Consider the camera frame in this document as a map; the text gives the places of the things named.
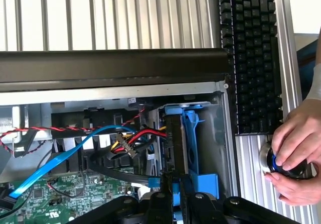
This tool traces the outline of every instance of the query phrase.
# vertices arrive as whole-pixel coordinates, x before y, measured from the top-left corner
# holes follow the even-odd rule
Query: finger
[[[272,150],[274,154],[278,153],[283,140],[294,130],[295,125],[295,120],[288,120],[275,130],[272,138]]]
[[[311,163],[314,162],[316,160],[318,160],[321,156],[321,145],[312,153],[307,157],[307,163]]]
[[[302,126],[296,126],[295,129],[285,138],[276,156],[276,164],[278,166],[289,158],[295,149],[301,144],[310,134],[312,130]]]
[[[294,152],[287,158],[287,160],[283,163],[284,170],[291,170],[294,167],[298,166],[303,160],[307,159],[313,152],[317,150],[319,147],[316,143],[318,141],[318,136],[316,134],[310,134],[303,140],[302,143],[298,143],[298,147],[294,150]]]
[[[272,184],[279,189],[286,188],[289,192],[296,191],[300,188],[300,182],[287,178],[284,175],[273,172],[267,175],[267,177],[270,178]]]
[[[295,198],[295,199],[289,199],[286,198],[285,196],[281,195],[279,197],[279,200],[292,206],[299,206],[299,205],[309,205],[309,201],[306,199],[300,199],[300,198]]]

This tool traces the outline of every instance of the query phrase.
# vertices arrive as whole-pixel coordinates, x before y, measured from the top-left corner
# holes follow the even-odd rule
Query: blue ring
[[[272,167],[275,171],[277,171],[277,165],[276,165],[276,162],[275,162],[275,159],[276,159],[276,156],[273,155],[272,156]]]

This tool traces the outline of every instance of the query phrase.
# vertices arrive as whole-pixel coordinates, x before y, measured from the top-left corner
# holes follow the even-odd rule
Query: red wire
[[[136,140],[138,140],[141,136],[143,136],[145,134],[154,134],[154,135],[166,137],[166,133],[162,133],[162,132],[159,132],[156,130],[147,129],[147,130],[142,130],[142,131],[138,132],[137,135],[135,135],[132,139],[130,139],[128,141],[128,144],[132,144],[133,142],[135,142]],[[120,147],[115,150],[115,153],[123,151],[123,150],[124,150],[124,148]]]
[[[133,122],[136,118],[140,117],[141,113],[145,111],[145,108],[143,108],[142,110],[139,111],[139,113],[133,117],[132,119],[124,122],[122,124],[122,126],[125,126],[131,122]],[[86,128],[79,128],[79,127],[65,127],[65,128],[58,128],[58,127],[30,127],[30,128],[23,128],[23,129],[14,129],[14,130],[11,130],[11,131],[8,131],[6,133],[3,133],[1,136],[0,136],[0,146],[2,146],[6,151],[8,151],[9,153],[13,154],[13,151],[7,146],[5,145],[1,139],[8,135],[8,134],[11,134],[11,133],[17,133],[17,132],[24,132],[24,131],[28,131],[28,130],[37,130],[37,131],[45,131],[45,130],[51,130],[51,131],[59,131],[59,132],[63,132],[63,131],[66,131],[66,130],[73,130],[73,131],[93,131],[93,130],[96,130],[96,129],[100,129],[101,127],[94,127],[94,128],[89,128],[89,129],[86,129]],[[31,150],[31,151],[28,151],[26,154],[30,154],[32,152],[35,152],[36,150],[38,150],[43,144],[40,144],[38,147],[36,147],[35,149]]]

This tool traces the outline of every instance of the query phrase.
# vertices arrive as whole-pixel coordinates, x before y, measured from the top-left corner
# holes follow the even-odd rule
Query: wrist
[[[321,64],[314,67],[312,86],[306,99],[321,100]]]

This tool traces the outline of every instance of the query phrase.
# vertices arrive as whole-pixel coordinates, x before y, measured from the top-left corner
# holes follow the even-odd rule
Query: red and black wire
[[[126,122],[124,122],[122,124],[122,126],[125,126],[127,124],[130,124],[132,122],[135,121],[136,118],[139,118],[140,115],[145,111],[145,108],[143,108],[142,110],[139,111],[139,113],[131,118],[130,120],[127,120]],[[34,130],[34,131],[58,131],[58,132],[63,132],[63,131],[84,131],[84,132],[92,132],[94,130],[100,129],[101,127],[93,127],[93,128],[82,128],[82,127],[65,127],[65,128],[59,128],[59,127],[29,127],[29,128],[21,128],[21,129],[14,129],[14,130],[10,130],[7,131],[5,133],[3,133],[0,136],[0,146],[2,146],[6,151],[8,151],[9,153],[13,154],[13,150],[10,149],[7,145],[5,145],[2,142],[2,138],[6,135],[12,134],[12,133],[18,133],[18,132],[26,132],[26,131],[30,131],[30,130]],[[27,151],[24,155],[26,154],[30,154],[35,152],[36,150],[40,149],[41,146],[43,146],[43,144],[45,143],[45,141],[41,142],[39,144],[39,146],[37,146],[35,149]]]

